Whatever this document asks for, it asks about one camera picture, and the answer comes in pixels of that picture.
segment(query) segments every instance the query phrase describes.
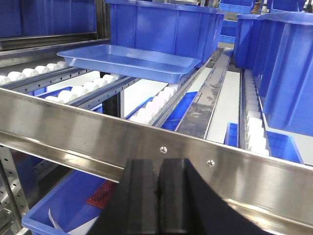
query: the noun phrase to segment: metal track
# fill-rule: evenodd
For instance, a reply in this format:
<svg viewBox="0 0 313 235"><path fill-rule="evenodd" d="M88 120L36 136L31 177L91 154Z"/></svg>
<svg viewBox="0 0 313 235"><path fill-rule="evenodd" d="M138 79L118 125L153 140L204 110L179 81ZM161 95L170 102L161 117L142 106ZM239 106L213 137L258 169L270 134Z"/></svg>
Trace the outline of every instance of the metal track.
<svg viewBox="0 0 313 235"><path fill-rule="evenodd" d="M11 91L26 94L37 89L40 89L42 87L47 87L52 84L80 76L87 72L91 72L91 70L68 67L62 70L57 70L45 74L40 74L38 76L30 77L27 79L11 82L0 87Z"/></svg>
<svg viewBox="0 0 313 235"><path fill-rule="evenodd" d="M104 86L99 89L88 93L84 96L78 97L67 103L67 105L75 106L82 109L91 109L103 101L111 98L115 94L121 92L123 89L131 86L135 82L139 81L139 78L124 77Z"/></svg>
<svg viewBox="0 0 313 235"><path fill-rule="evenodd" d="M222 51L193 103L180 121L177 132L206 139L231 55L232 49L225 48Z"/></svg>
<svg viewBox="0 0 313 235"><path fill-rule="evenodd" d="M0 51L81 42L95 39L97 39L97 33L95 32L35 37L1 38Z"/></svg>

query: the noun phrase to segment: blue plastic tray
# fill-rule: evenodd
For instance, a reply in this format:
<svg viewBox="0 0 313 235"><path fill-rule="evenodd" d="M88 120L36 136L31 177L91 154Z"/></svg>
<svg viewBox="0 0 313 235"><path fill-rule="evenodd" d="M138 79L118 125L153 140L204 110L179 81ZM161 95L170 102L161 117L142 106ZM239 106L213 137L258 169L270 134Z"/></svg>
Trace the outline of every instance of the blue plastic tray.
<svg viewBox="0 0 313 235"><path fill-rule="evenodd" d="M221 0L219 8L227 12L249 14L254 7L254 0Z"/></svg>
<svg viewBox="0 0 313 235"><path fill-rule="evenodd" d="M220 42L224 43L235 43L237 30L237 22L236 21L223 21Z"/></svg>
<svg viewBox="0 0 313 235"><path fill-rule="evenodd" d="M237 142L238 125L229 122L225 135L224 144L238 147ZM291 136L267 131L268 143L273 157L304 164L298 148Z"/></svg>
<svg viewBox="0 0 313 235"><path fill-rule="evenodd" d="M104 179L73 171L22 218L22 225L33 235L67 235L98 216L101 209L86 203L105 182ZM48 218L48 210L64 232L57 230Z"/></svg>
<svg viewBox="0 0 313 235"><path fill-rule="evenodd" d="M224 12L208 7L133 0L110 3L111 44L198 58L218 45Z"/></svg>
<svg viewBox="0 0 313 235"><path fill-rule="evenodd" d="M176 83L194 71L199 59L113 45L98 45L57 53L69 66Z"/></svg>

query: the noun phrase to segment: blue plastic bin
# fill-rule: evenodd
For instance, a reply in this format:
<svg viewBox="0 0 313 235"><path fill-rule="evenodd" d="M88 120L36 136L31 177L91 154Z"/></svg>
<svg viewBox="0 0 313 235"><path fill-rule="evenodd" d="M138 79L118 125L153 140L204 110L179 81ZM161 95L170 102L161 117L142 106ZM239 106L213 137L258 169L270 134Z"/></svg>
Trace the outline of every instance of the blue plastic bin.
<svg viewBox="0 0 313 235"><path fill-rule="evenodd" d="M262 77L268 87L264 113L273 128L313 136L313 15L283 12L263 15L282 31L270 77Z"/></svg>
<svg viewBox="0 0 313 235"><path fill-rule="evenodd" d="M236 67L252 69L256 61L261 22L259 15L240 14L237 16L237 31L234 47Z"/></svg>
<svg viewBox="0 0 313 235"><path fill-rule="evenodd" d="M198 58L216 49L224 12L215 8L106 0L110 3L111 44Z"/></svg>
<svg viewBox="0 0 313 235"><path fill-rule="evenodd" d="M219 8L227 12L249 14L254 8L254 0L221 0Z"/></svg>
<svg viewBox="0 0 313 235"><path fill-rule="evenodd" d="M101 209L86 203L105 182L104 179L73 171L22 218L22 225L33 235L67 235L67 233L98 216ZM48 210L64 232L55 229Z"/></svg>
<svg viewBox="0 0 313 235"><path fill-rule="evenodd" d="M299 2L296 0L272 0L269 12L275 13L282 11L300 11Z"/></svg>
<svg viewBox="0 0 313 235"><path fill-rule="evenodd" d="M237 142L238 125L229 122L225 135L224 144L238 147ZM291 136L267 131L268 143L273 157L304 164L299 150Z"/></svg>
<svg viewBox="0 0 313 235"><path fill-rule="evenodd" d="M195 58L114 45L82 47L57 53L69 66L177 83L201 61Z"/></svg>
<svg viewBox="0 0 313 235"><path fill-rule="evenodd" d="M19 0L1 0L0 38L22 35Z"/></svg>
<svg viewBox="0 0 313 235"><path fill-rule="evenodd" d="M96 32L94 0L23 0L23 36Z"/></svg>
<svg viewBox="0 0 313 235"><path fill-rule="evenodd" d="M220 42L235 43L237 21L223 21Z"/></svg>

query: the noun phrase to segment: blue crate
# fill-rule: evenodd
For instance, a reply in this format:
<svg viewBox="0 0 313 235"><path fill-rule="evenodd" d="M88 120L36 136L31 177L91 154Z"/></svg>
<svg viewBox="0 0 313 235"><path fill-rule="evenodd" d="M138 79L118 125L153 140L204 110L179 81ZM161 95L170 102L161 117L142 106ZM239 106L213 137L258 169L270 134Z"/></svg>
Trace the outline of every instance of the blue crate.
<svg viewBox="0 0 313 235"><path fill-rule="evenodd" d="M234 47L236 67L252 69L256 61L259 45L261 22L256 14L240 14L237 16L237 31Z"/></svg>
<svg viewBox="0 0 313 235"><path fill-rule="evenodd" d="M96 32L94 0L23 0L23 36Z"/></svg>
<svg viewBox="0 0 313 235"><path fill-rule="evenodd" d="M283 11L300 11L299 2L296 0L272 0L269 6L270 13Z"/></svg>
<svg viewBox="0 0 313 235"><path fill-rule="evenodd" d="M237 21L223 21L220 42L235 43Z"/></svg>
<svg viewBox="0 0 313 235"><path fill-rule="evenodd" d="M229 122L225 135L224 144L238 147L237 142L238 125ZM299 150L291 136L267 131L268 143L273 157L304 164Z"/></svg>
<svg viewBox="0 0 313 235"><path fill-rule="evenodd" d="M227 12L249 14L254 8L254 0L221 0L219 8Z"/></svg>
<svg viewBox="0 0 313 235"><path fill-rule="evenodd" d="M0 38L22 35L22 24L19 0L1 0Z"/></svg>
<svg viewBox="0 0 313 235"><path fill-rule="evenodd" d="M224 18L221 10L133 0L106 2L110 3L113 45L198 58L203 62L217 47Z"/></svg>
<svg viewBox="0 0 313 235"><path fill-rule="evenodd" d="M73 171L23 216L22 225L33 235L67 235L100 214L102 210L87 204L86 200L104 182L99 177ZM48 217L49 209L64 232L53 227Z"/></svg>
<svg viewBox="0 0 313 235"><path fill-rule="evenodd" d="M273 39L259 89L268 125L313 136L313 58L312 44L308 44L313 35L313 15L283 12L259 19L268 24Z"/></svg>

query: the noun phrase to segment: metal rail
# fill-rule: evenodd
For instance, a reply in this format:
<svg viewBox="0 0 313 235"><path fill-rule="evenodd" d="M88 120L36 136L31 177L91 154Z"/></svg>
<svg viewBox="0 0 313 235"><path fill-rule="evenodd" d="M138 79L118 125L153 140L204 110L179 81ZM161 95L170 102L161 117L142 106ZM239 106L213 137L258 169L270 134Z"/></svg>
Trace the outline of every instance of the metal rail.
<svg viewBox="0 0 313 235"><path fill-rule="evenodd" d="M52 84L68 80L70 78L74 78L87 72L90 72L90 70L68 67L62 70L56 70L27 79L10 82L0 87L26 94L42 87L47 87Z"/></svg>
<svg viewBox="0 0 313 235"><path fill-rule="evenodd" d="M97 39L97 33L77 33L63 35L47 35L35 37L1 38L0 51L40 47L55 44L74 43Z"/></svg>
<svg viewBox="0 0 313 235"><path fill-rule="evenodd" d="M0 52L0 68L19 65L43 59L55 58L56 53L63 50L70 50L78 47L87 47L108 43L109 39L99 39L82 41L76 43L65 43L60 45L50 45L44 47L32 47L26 49L10 50Z"/></svg>
<svg viewBox="0 0 313 235"><path fill-rule="evenodd" d="M177 132L206 139L231 55L232 49L225 48L222 51L193 103L182 118Z"/></svg>
<svg viewBox="0 0 313 235"><path fill-rule="evenodd" d="M91 93L70 101L67 105L82 109L91 109L139 80L139 78L134 77L119 78L104 87L100 87Z"/></svg>
<svg viewBox="0 0 313 235"><path fill-rule="evenodd" d="M192 84L197 80L197 78L203 72L203 70L211 63L211 60L212 57L210 57L208 61L201 66L201 68L195 71L190 76L190 78L187 78L184 81L182 81L180 88L177 90L177 92L174 93L174 95L168 100L168 102L166 102L166 104L161 108L161 110L152 118L152 120L148 123L149 125L155 127L161 127L163 125L163 123L167 120L172 111L179 104L181 99L185 96L185 94L192 86Z"/></svg>
<svg viewBox="0 0 313 235"><path fill-rule="evenodd" d="M311 167L5 89L0 99L4 146L115 181L128 158L156 166L189 158L215 192L262 228L313 233Z"/></svg>

